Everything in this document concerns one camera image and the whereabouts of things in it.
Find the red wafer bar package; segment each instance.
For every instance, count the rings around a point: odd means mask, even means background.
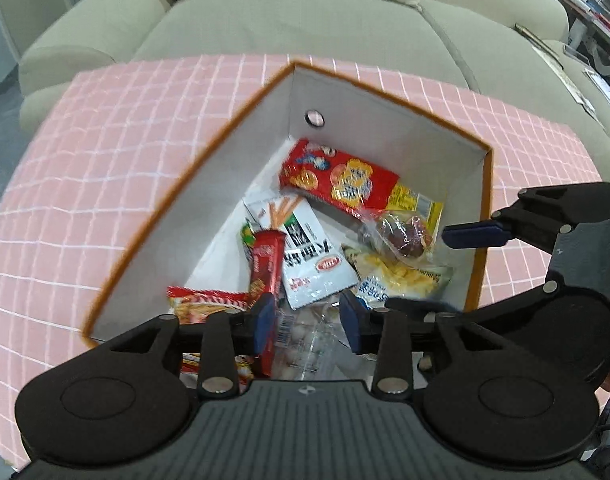
[[[249,305],[254,304],[261,294],[269,292],[278,304],[278,290],[282,276],[282,260],[285,252],[285,233],[270,229],[254,233],[252,247],[252,275],[249,283]],[[260,355],[259,367],[256,373],[265,377],[272,374],[274,362],[275,329],[267,338],[264,351]]]
[[[285,233],[277,230],[254,233],[252,276],[249,283],[250,305],[254,304],[264,292],[270,292],[278,300],[285,236]]]
[[[300,139],[282,165],[280,186],[358,217],[358,209],[386,209],[398,175],[356,156]]]

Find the barcode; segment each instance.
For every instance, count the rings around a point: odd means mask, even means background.
[[[432,212],[432,201],[425,196],[418,195],[418,202],[416,202],[416,211],[425,220],[428,220],[429,215]]]
[[[276,331],[276,342],[274,343],[276,346],[286,348],[290,343],[291,327],[295,320],[296,315],[294,314],[282,314]]]

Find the pretzel stick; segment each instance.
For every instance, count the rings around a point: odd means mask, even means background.
[[[276,205],[274,202],[269,202],[269,228],[276,228]]]
[[[283,212],[285,211],[285,208],[287,207],[289,201],[290,199],[286,196],[280,199],[280,204],[278,205],[278,216],[276,218],[279,226],[280,224],[282,224]]]
[[[292,215],[292,213],[294,212],[294,209],[297,208],[298,204],[300,204],[301,200],[303,200],[303,197],[298,196],[296,197],[293,202],[285,209],[285,211],[283,211],[282,213],[282,218],[280,219],[280,223],[284,224]]]

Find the red snack package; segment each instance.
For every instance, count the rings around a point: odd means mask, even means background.
[[[329,146],[300,139],[282,165],[280,187],[297,187],[359,218],[358,209],[386,209],[398,175]]]
[[[282,276],[282,260],[285,251],[285,233],[276,230],[263,230],[254,233],[256,241],[252,248],[252,276],[249,283],[249,305],[264,292],[270,292],[276,304]],[[269,377],[274,362],[275,327],[267,338],[264,351],[260,355],[258,373]]]
[[[247,309],[246,292],[223,292],[221,290],[193,290],[184,286],[167,287],[167,297],[172,311],[181,324],[204,323],[207,316],[230,308]],[[236,356],[236,368],[240,389],[244,390],[253,378],[253,358]],[[200,369],[200,354],[183,354],[181,373],[197,374]]]

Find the transparent plastic bag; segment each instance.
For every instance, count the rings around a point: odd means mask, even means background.
[[[434,298],[451,278],[451,269],[447,266],[425,265],[417,269],[395,258],[393,263],[386,264],[372,251],[349,246],[342,246],[342,250],[360,277],[354,294],[370,308],[382,306],[389,298]]]
[[[433,264],[434,239],[416,211],[362,209],[360,221],[361,242],[388,266]]]
[[[272,378],[371,384],[375,362],[349,350],[337,306],[338,298],[332,297],[297,312],[280,309]]]

